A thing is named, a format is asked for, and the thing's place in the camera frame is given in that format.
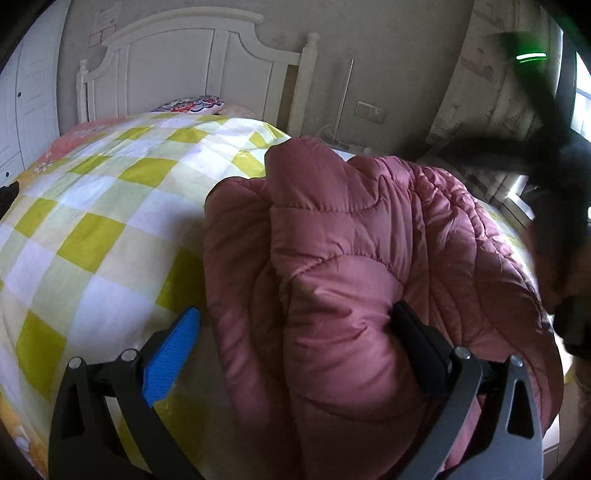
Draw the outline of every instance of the green indicator light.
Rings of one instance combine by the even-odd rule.
[[[545,53],[525,53],[523,55],[517,55],[515,58],[517,60],[546,60],[547,56]]]

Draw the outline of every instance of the metal screw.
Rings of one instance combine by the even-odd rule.
[[[457,346],[453,349],[453,352],[456,354],[456,357],[461,358],[462,360],[469,360],[472,356],[471,351],[465,346]]]
[[[70,368],[78,368],[81,365],[82,365],[82,358],[80,358],[79,356],[75,356],[73,359],[71,359],[68,362],[68,367],[70,367]]]
[[[523,367],[523,360],[519,355],[511,355],[511,363],[516,367]]]
[[[133,362],[135,360],[135,357],[137,356],[138,351],[133,348],[130,348],[121,354],[121,359],[124,362]]]

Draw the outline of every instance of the wall switch plate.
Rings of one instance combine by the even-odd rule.
[[[381,108],[365,102],[357,102],[355,115],[380,125],[384,123],[385,119],[384,111]]]

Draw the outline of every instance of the blue gripper pad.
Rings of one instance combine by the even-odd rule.
[[[189,308],[158,352],[144,369],[142,393],[148,405],[166,398],[189,353],[197,342],[201,329],[201,313]]]

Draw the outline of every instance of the quilted fabric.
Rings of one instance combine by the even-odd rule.
[[[68,360],[110,361],[187,307],[205,313],[205,197],[225,177],[264,175],[265,152],[287,138],[257,120],[142,113],[29,172],[0,221],[0,420],[5,398],[40,440],[41,473]],[[204,475],[236,478],[244,468],[207,324],[193,355],[156,410]]]
[[[273,478],[379,478],[430,418],[389,328],[400,299],[480,358],[522,355],[546,430],[563,388],[553,336],[461,183],[396,157],[345,163],[314,139],[272,147],[265,164],[267,178],[209,194],[204,267],[236,417]]]

